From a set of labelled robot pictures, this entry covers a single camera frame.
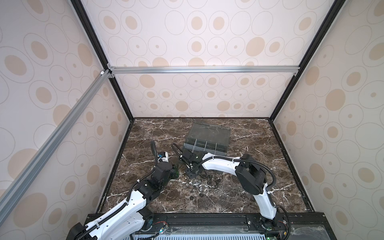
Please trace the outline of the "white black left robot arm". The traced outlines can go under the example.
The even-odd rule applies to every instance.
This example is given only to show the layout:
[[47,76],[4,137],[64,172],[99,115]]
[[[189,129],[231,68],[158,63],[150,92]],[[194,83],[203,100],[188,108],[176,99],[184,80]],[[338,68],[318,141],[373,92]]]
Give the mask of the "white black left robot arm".
[[127,197],[95,220],[75,224],[68,240],[121,240],[141,230],[153,220],[145,207],[156,199],[168,182],[179,177],[178,168],[169,162],[157,163],[152,171],[137,180]]

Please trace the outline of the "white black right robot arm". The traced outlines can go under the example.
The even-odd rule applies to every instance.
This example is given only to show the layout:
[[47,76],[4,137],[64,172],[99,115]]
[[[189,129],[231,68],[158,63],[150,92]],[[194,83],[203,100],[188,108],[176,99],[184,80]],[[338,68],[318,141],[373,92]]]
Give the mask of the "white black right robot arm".
[[186,174],[190,178],[197,177],[203,170],[236,176],[243,189],[254,196],[261,216],[269,220],[276,217],[277,206],[270,197],[270,189],[277,182],[276,176],[270,168],[256,161],[251,155],[230,158],[204,152],[193,153],[188,149],[177,155],[186,165]]

